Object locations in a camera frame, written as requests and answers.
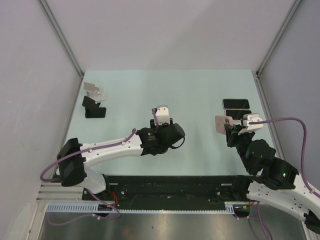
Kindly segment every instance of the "black bracket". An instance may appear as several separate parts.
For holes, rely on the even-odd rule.
[[[107,108],[99,107],[100,102],[96,103],[95,100],[88,96],[84,96],[82,106],[85,108],[86,119],[103,119],[106,117]]]

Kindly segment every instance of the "purple cable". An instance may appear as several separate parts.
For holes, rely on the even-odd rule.
[[[132,133],[130,134],[130,136],[128,136],[126,139],[124,139],[123,142],[129,141],[136,134],[136,132],[137,132],[137,130],[135,128],[132,129]],[[50,183],[50,182],[53,182],[53,181],[59,181],[60,178],[58,178],[58,177],[57,178],[52,178],[52,179],[47,179],[47,178],[44,178],[44,175],[52,167],[54,167],[55,165],[58,165],[59,163],[61,163],[62,161],[66,160],[68,158],[71,158],[71,157],[76,156],[78,154],[89,152],[90,150],[94,151],[94,150],[98,150],[98,149],[106,149],[106,148],[115,147],[115,146],[118,146],[118,145],[121,145],[121,144],[122,144],[122,141],[116,142],[116,143],[112,143],[112,144],[102,145],[102,146],[95,146],[95,147],[92,147],[92,148],[87,148],[87,149],[76,151],[76,152],[73,152],[73,153],[71,153],[69,155],[66,155],[66,156],[60,158],[59,160],[55,161],[54,163],[50,164],[49,166],[47,166],[43,170],[43,172],[40,174],[40,179],[41,179],[41,181],[46,182],[46,183]]]
[[[152,114],[153,114],[153,117],[154,117],[155,126],[156,126],[156,128],[158,128],[159,127],[159,122],[158,122],[158,118],[156,116],[156,110],[154,108],[152,108]]]
[[[63,222],[63,223],[54,223],[52,221],[50,221],[49,217],[46,218],[46,221],[52,225],[52,226],[56,226],[56,227],[59,227],[59,226],[64,226],[64,225],[68,225],[68,224],[71,224],[79,219],[82,219],[82,218],[85,218],[85,217],[89,217],[89,216],[93,216],[93,214],[85,214],[85,215],[81,215],[81,216],[78,216],[70,221],[66,221],[66,222]]]
[[[272,234],[271,234],[271,231],[270,231],[270,228],[268,228],[268,226],[262,221],[262,220],[260,220],[259,218],[257,218],[257,217],[253,217],[253,216],[249,216],[249,217],[238,217],[237,216],[237,214],[236,213],[234,213],[234,216],[237,218],[237,219],[241,219],[241,220],[245,220],[245,219],[247,219],[247,220],[249,220],[249,219],[252,219],[252,220],[257,220],[257,221],[259,221],[260,222],[260,224],[261,224],[261,226],[263,226],[266,230],[267,230],[267,232],[269,233],[269,236],[270,236],[270,240],[274,240],[274,238],[273,238],[273,236],[272,236]],[[269,239],[269,237],[266,235],[266,234],[264,234],[264,236],[265,236],[265,238],[268,240]]]
[[[112,210],[114,210],[114,211],[117,212],[117,215],[112,216],[112,217],[99,216],[101,219],[107,219],[107,220],[109,219],[109,220],[112,220],[112,219],[117,219],[117,218],[120,217],[120,212],[119,212],[118,209],[116,209],[114,206],[106,203],[105,201],[102,201],[101,199],[97,198],[97,196],[94,195],[89,189],[87,189],[87,191],[91,194],[91,196],[92,196],[95,200],[99,201],[100,203],[106,205],[106,206],[109,207],[109,208],[112,208]]]
[[[259,121],[259,122],[250,122],[249,124],[255,125],[255,124],[269,124],[269,123],[275,123],[275,122],[281,122],[281,121],[288,121],[293,120],[297,121],[302,125],[303,128],[303,141],[302,141],[302,150],[301,150],[301,177],[303,180],[304,185],[306,188],[310,191],[310,193],[313,193],[320,199],[320,194],[315,192],[309,185],[307,181],[307,177],[305,176],[305,149],[306,149],[306,142],[307,142],[307,127],[304,121],[302,121],[299,118],[296,117],[282,117],[277,119],[270,119],[265,121]]]
[[[52,226],[55,226],[55,227],[59,227],[59,226],[64,226],[64,225],[68,225],[68,224],[71,224],[79,219],[82,219],[82,218],[86,218],[86,217],[89,217],[89,216],[92,216],[92,217],[96,217],[97,216],[97,219],[105,219],[105,220],[113,220],[113,219],[117,219],[120,217],[120,211],[118,209],[116,209],[114,206],[106,203],[105,201],[102,201],[101,199],[99,199],[96,195],[94,195],[89,189],[87,189],[87,191],[91,194],[91,196],[97,200],[98,202],[102,203],[103,205],[106,205],[107,207],[111,208],[112,210],[116,211],[117,212],[117,215],[116,216],[112,216],[112,217],[105,217],[105,216],[99,216],[99,215],[96,215],[96,214],[84,214],[84,215],[81,215],[81,216],[78,216],[72,220],[69,220],[69,221],[66,221],[66,222],[63,222],[63,223],[54,223],[52,221],[50,221],[49,217],[47,217],[47,222],[52,225]]]
[[[260,202],[258,202],[258,203],[256,204],[256,212],[257,212],[257,215],[258,215],[258,220],[260,221],[260,225],[261,225],[261,228],[262,228],[262,231],[263,231],[263,234],[264,234],[265,238],[266,238],[266,239],[269,239],[269,238],[268,238],[268,235],[267,235],[267,233],[266,233],[266,230],[269,232],[269,234],[270,234],[270,230],[269,230],[269,228],[267,227],[267,225],[265,225],[264,222],[262,221],[262,218],[261,218],[261,215],[260,215],[260,210],[259,210],[259,204],[260,204]]]

